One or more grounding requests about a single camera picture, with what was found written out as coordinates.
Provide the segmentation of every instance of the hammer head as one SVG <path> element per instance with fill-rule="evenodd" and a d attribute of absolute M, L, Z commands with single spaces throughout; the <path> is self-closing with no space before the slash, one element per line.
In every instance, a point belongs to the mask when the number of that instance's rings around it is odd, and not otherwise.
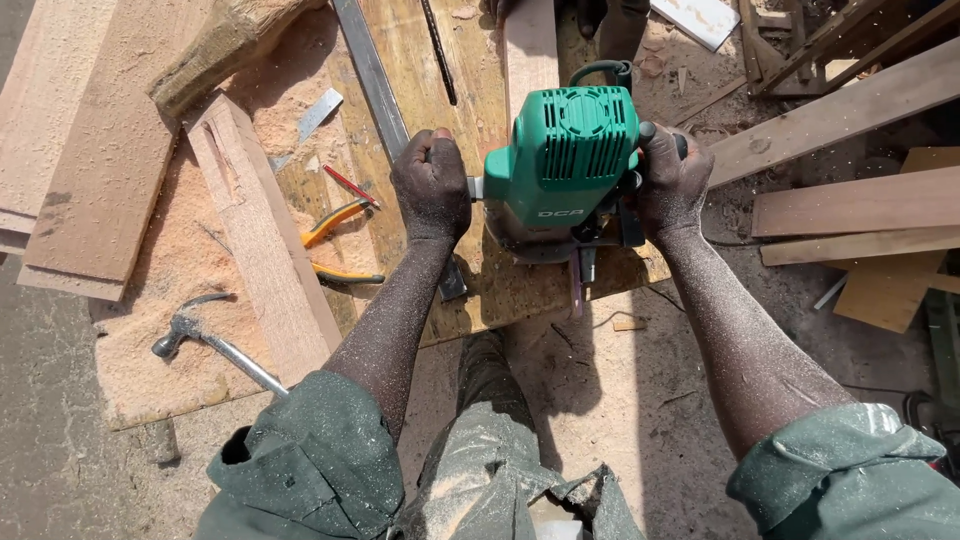
<path fill-rule="evenodd" d="M 177 353 L 177 348 L 181 341 L 187 337 L 200 337 L 200 324 L 190 313 L 190 308 L 211 300 L 225 300 L 236 298 L 232 292 L 215 292 L 198 296 L 193 300 L 184 302 L 174 316 L 170 319 L 170 331 L 154 343 L 150 350 L 157 356 L 167 359 L 172 358 Z"/>

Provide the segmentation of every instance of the workbench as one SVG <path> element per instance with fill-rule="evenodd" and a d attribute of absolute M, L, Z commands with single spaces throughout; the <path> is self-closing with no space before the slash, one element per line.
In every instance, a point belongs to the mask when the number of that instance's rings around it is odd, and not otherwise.
<path fill-rule="evenodd" d="M 451 12 L 464 6 L 462 0 L 431 2 L 460 98 L 459 105 L 452 107 L 419 0 L 360 4 L 409 134 L 449 128 L 468 174 L 479 174 L 483 157 L 507 143 L 504 77 L 493 17 L 484 7 L 472 18 L 455 18 Z M 558 49 L 561 81 L 595 59 L 595 43 L 583 41 L 571 17 L 558 29 Z M 298 144 L 298 120 L 330 87 L 344 96 L 344 103 Z M 346 223 L 311 257 L 338 269 L 389 275 L 403 257 L 406 234 L 390 185 L 389 161 L 333 10 L 324 7 L 305 13 L 274 53 L 237 73 L 222 89 L 252 115 L 268 156 L 289 156 L 276 171 L 276 179 L 301 227 L 309 227 L 311 221 L 354 198 L 329 178 L 322 169 L 324 163 L 381 203 L 383 210 L 368 211 L 365 217 Z M 193 296 L 211 289 L 237 292 L 237 302 L 217 307 L 221 333 L 268 370 L 272 365 L 242 280 L 228 251 L 214 243 L 222 229 L 212 202 L 205 201 L 204 195 L 209 199 L 184 137 L 171 160 L 127 295 L 119 303 L 91 300 L 101 332 L 98 377 L 107 399 L 105 416 L 113 429 L 258 391 L 239 370 L 201 344 L 185 343 L 169 365 L 150 355 L 150 344 L 166 332 L 173 310 Z M 481 204 L 473 206 L 472 226 L 455 257 L 468 295 L 448 303 L 441 303 L 437 296 L 421 346 L 570 307 L 567 266 L 514 265 L 485 233 Z M 633 250 L 601 248 L 597 281 L 586 287 L 586 297 L 593 300 L 668 278 L 666 264 L 649 243 Z M 375 290 L 372 285 L 327 289 L 326 298 L 343 335 Z M 397 316 L 404 316 L 402 307 L 397 307 Z"/>

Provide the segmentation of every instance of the green shirt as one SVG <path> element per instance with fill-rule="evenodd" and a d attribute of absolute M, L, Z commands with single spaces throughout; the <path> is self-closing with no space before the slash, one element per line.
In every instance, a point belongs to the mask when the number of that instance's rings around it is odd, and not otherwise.
<path fill-rule="evenodd" d="M 747 506 L 766 538 L 956 538 L 960 490 L 927 464 L 943 452 L 886 405 L 842 405 L 757 443 L 727 493 Z M 484 466 L 495 471 L 490 460 Z M 596 540 L 643 538 L 606 466 L 566 483 L 535 464 L 501 469 L 492 473 L 484 507 L 459 522 L 454 538 L 534 539 L 526 507 L 545 490 L 581 504 Z M 207 473 L 221 492 L 201 517 L 198 539 L 402 538 L 411 522 L 376 401 L 326 371 L 237 431 Z"/>

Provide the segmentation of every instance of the green shirt sleeve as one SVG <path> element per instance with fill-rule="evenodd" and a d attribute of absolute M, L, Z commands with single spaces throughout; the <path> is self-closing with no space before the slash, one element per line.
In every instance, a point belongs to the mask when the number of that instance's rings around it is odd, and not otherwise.
<path fill-rule="evenodd" d="M 955 538 L 960 490 L 929 466 L 942 455 L 887 405 L 840 405 L 754 445 L 727 494 L 764 538 Z"/>
<path fill-rule="evenodd" d="M 326 371 L 237 431 L 206 472 L 222 491 L 195 538 L 368 540 L 403 504 L 399 459 L 376 401 Z"/>

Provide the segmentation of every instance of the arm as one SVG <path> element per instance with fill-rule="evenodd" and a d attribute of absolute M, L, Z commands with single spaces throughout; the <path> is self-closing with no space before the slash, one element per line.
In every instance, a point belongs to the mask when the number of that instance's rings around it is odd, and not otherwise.
<path fill-rule="evenodd" d="M 460 150 L 445 129 L 414 135 L 390 178 L 407 228 L 407 253 L 323 369 L 370 392 L 396 442 L 423 325 L 446 261 L 469 228 L 470 199 Z"/>
<path fill-rule="evenodd" d="M 739 460 L 808 412 L 855 399 L 790 341 L 704 240 L 700 212 L 713 155 L 685 136 L 689 151 L 680 161 L 671 131 L 658 127 L 645 149 L 650 174 L 637 209 L 673 273 L 720 427 Z"/>

